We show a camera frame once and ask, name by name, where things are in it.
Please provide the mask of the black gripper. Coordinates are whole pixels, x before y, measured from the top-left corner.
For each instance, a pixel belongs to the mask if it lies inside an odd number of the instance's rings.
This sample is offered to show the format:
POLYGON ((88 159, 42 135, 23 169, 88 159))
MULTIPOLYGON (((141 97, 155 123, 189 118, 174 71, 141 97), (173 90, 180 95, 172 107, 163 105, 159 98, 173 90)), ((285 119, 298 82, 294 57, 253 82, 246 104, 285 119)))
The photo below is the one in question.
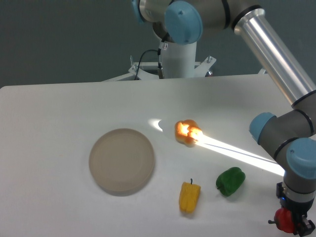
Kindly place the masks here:
POLYGON ((307 213, 313 204, 313 192, 297 193, 284 182, 280 182, 276 184, 276 197, 281 207, 288 209, 292 214, 294 235, 310 235, 314 231, 314 223, 308 220, 307 213))

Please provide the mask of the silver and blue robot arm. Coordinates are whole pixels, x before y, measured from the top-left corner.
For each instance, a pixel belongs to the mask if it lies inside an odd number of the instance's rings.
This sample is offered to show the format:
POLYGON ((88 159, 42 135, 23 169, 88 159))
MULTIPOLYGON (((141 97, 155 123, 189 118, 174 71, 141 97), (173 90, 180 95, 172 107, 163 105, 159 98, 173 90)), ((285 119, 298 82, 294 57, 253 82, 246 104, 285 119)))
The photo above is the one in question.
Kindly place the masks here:
POLYGON ((246 42, 289 101, 292 111, 277 117, 262 113, 249 126, 253 139, 285 171, 276 186, 280 209, 273 224, 299 235, 316 226, 308 210, 316 198, 316 86, 265 18, 255 0, 134 0, 140 23, 151 22, 160 38, 158 76, 192 78, 195 56, 187 55, 204 30, 231 28, 246 42))

